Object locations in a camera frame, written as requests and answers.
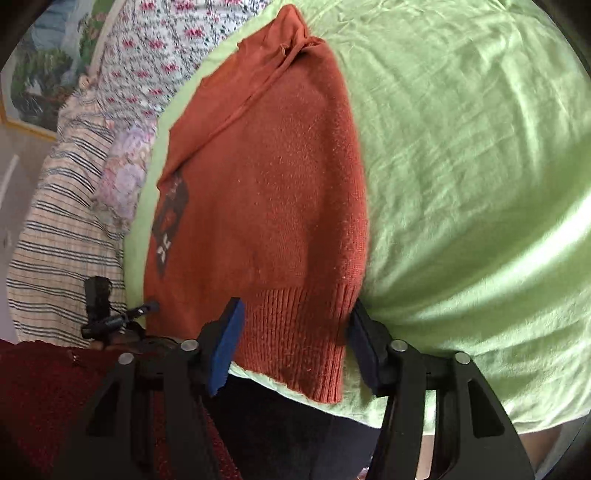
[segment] printed logo on sweater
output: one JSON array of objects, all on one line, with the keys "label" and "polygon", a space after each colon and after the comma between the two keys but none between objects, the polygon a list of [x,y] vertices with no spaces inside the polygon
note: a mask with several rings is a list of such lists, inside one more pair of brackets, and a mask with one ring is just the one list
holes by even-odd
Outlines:
[{"label": "printed logo on sweater", "polygon": [[168,252],[173,246],[174,237],[188,201],[187,185],[181,174],[176,173],[172,178],[172,186],[164,198],[162,208],[157,213],[152,225],[152,234],[156,240],[156,264],[160,277],[164,275],[166,270]]}]

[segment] orange sweater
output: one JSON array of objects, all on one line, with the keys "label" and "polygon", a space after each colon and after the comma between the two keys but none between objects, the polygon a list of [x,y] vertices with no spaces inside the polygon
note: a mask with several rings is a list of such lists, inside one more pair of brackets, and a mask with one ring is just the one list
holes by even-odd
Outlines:
[{"label": "orange sweater", "polygon": [[328,45],[292,5],[240,43],[170,131],[145,272],[148,333],[195,337],[246,304],[235,361],[340,400],[367,251],[365,178]]}]

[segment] pink floral fabric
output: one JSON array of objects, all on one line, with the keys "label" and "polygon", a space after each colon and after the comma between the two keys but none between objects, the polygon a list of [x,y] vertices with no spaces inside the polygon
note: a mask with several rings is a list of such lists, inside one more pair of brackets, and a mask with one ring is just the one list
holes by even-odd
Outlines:
[{"label": "pink floral fabric", "polygon": [[106,40],[97,98],[116,121],[158,118],[222,40],[270,0],[128,0]]},{"label": "pink floral fabric", "polygon": [[155,122],[133,125],[115,137],[93,197],[93,209],[105,225],[129,231],[155,138]]}]

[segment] ribbed hem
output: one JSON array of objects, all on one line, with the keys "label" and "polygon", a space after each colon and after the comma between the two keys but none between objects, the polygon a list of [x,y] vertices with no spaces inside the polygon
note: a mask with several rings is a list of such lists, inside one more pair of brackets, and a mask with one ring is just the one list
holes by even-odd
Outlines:
[{"label": "ribbed hem", "polygon": [[244,298],[236,362],[314,401],[340,401],[345,327],[360,287],[282,288]]}]

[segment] floor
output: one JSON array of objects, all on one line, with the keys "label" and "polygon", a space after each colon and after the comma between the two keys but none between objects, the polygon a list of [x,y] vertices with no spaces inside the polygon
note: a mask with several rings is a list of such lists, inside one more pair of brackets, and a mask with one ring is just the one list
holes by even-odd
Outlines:
[{"label": "floor", "polygon": [[[0,281],[4,284],[8,263],[51,145],[49,141],[0,125]],[[5,285],[0,288],[0,339],[17,341]]]}]

